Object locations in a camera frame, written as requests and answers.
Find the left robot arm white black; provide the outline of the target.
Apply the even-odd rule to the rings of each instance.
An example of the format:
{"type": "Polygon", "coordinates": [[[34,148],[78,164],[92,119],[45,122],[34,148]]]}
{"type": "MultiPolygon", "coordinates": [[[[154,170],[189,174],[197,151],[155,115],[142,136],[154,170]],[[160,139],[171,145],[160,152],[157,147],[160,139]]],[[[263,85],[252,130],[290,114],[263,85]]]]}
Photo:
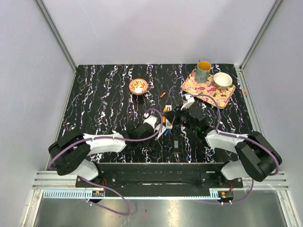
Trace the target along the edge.
{"type": "Polygon", "coordinates": [[[90,135],[80,130],[65,133],[48,148],[51,161],[48,168],[57,174],[76,174],[86,177],[92,187],[101,185],[103,176],[95,165],[87,160],[98,153],[120,153],[131,147],[150,147],[165,132],[162,124],[155,126],[145,121],[136,128],[131,127],[110,135],[90,135]]]}

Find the white remote orange batteries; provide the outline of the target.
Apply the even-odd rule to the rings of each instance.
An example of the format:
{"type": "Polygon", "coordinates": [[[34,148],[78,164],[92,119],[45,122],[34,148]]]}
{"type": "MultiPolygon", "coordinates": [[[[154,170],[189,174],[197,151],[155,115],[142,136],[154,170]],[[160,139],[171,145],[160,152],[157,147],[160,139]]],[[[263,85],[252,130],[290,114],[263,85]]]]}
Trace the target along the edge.
{"type": "Polygon", "coordinates": [[[165,105],[164,108],[164,117],[165,117],[165,126],[168,130],[171,130],[173,128],[171,124],[171,117],[168,115],[168,112],[172,110],[171,105],[165,105]]]}

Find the black remote blue batteries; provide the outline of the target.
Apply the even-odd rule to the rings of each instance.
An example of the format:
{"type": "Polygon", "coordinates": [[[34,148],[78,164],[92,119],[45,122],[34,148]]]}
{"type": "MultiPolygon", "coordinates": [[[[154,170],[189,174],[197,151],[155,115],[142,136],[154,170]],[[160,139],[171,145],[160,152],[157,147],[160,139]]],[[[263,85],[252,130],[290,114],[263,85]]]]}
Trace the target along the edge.
{"type": "Polygon", "coordinates": [[[178,154],[180,152],[180,128],[176,127],[172,132],[172,153],[178,154]]]}

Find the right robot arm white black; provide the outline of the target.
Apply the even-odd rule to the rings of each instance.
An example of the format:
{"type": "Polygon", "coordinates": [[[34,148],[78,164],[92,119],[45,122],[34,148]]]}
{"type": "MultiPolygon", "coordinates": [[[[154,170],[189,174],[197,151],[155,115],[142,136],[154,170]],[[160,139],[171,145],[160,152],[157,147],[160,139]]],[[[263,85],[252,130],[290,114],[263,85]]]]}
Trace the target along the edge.
{"type": "Polygon", "coordinates": [[[181,124],[190,130],[202,145],[238,155],[238,161],[223,165],[220,173],[216,174],[215,181],[220,187],[226,187],[232,180],[242,177],[262,182],[268,176],[279,172],[282,163],[280,155],[258,131],[233,134],[213,129],[205,117],[193,117],[185,108],[165,112],[164,116],[173,126],[181,124]]]}

